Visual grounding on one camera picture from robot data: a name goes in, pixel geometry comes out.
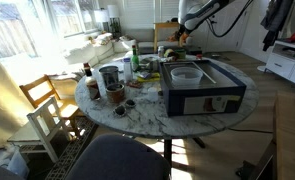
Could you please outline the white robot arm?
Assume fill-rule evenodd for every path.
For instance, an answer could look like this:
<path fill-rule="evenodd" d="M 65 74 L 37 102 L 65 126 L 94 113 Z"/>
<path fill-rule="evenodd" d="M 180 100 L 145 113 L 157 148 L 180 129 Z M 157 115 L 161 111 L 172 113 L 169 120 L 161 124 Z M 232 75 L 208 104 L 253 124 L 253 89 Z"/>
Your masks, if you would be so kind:
<path fill-rule="evenodd" d="M 179 33 L 189 35 L 208 17 L 214 15 L 234 0 L 179 0 L 178 23 Z"/>

